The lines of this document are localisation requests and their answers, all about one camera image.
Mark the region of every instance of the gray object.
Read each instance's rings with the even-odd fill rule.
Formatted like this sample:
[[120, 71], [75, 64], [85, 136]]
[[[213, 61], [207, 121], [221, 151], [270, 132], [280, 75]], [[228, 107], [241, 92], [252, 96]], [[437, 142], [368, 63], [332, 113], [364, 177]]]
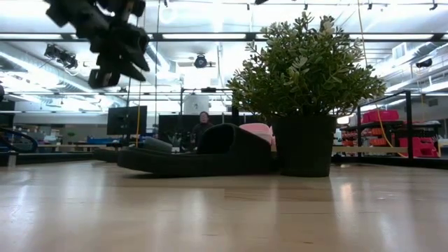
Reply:
[[8, 158], [8, 169], [14, 169], [15, 163], [17, 162], [17, 156], [19, 153], [16, 153], [14, 150], [11, 150], [9, 152], [9, 158]]
[[160, 151], [164, 153], [171, 153], [173, 146], [169, 143], [165, 143], [159, 139], [148, 137], [143, 144], [143, 148], [146, 150]]

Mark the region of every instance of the black plant pot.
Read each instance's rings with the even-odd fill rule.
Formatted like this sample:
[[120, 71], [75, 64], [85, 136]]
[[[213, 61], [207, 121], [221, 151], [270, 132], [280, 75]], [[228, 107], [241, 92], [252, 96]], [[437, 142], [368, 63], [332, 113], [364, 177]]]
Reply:
[[273, 129], [282, 175], [330, 174], [336, 118], [329, 115], [277, 118]]

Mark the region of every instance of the black slipper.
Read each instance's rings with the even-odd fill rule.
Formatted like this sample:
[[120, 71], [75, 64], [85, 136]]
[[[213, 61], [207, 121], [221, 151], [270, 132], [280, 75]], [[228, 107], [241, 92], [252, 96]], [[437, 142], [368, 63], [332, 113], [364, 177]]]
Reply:
[[118, 154], [118, 165], [163, 176], [227, 176], [271, 172], [271, 146], [236, 125], [208, 129], [196, 154], [171, 154], [129, 148]]

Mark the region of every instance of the pink object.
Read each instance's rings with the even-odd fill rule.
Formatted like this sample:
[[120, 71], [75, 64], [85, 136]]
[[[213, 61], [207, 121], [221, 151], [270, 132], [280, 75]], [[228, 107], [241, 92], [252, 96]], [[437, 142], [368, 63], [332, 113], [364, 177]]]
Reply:
[[[399, 118], [398, 111], [395, 109], [388, 111], [380, 110], [379, 114], [381, 116], [381, 121], [383, 122], [397, 121]], [[374, 123], [374, 122], [379, 122], [378, 112], [376, 109], [368, 111], [367, 113], [363, 114], [362, 123]]]
[[270, 128], [266, 124], [262, 123], [248, 123], [239, 126], [243, 130], [246, 130], [252, 134], [255, 134], [262, 139], [266, 140], [269, 144], [272, 144], [272, 133]]
[[[407, 147], [407, 138], [400, 138], [400, 147]], [[414, 147], [414, 157], [416, 158], [438, 158], [439, 153], [434, 146], [434, 141], [430, 137], [413, 137], [412, 147]]]

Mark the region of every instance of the spotlight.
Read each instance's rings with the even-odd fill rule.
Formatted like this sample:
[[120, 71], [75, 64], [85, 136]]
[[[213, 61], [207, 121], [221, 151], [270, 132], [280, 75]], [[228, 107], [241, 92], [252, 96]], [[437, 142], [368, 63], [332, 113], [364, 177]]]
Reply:
[[421, 67], [430, 67], [433, 64], [433, 60], [432, 59], [427, 59], [425, 61], [422, 62], [418, 62], [415, 64], [415, 66], [417, 68], [421, 68]]
[[76, 55], [61, 49], [56, 45], [47, 45], [43, 55], [49, 60], [56, 60], [56, 62], [62, 64], [67, 69], [75, 69], [78, 67]]
[[205, 55], [203, 54], [198, 55], [195, 60], [195, 67], [204, 68], [206, 66], [207, 66], [207, 59], [205, 58]]

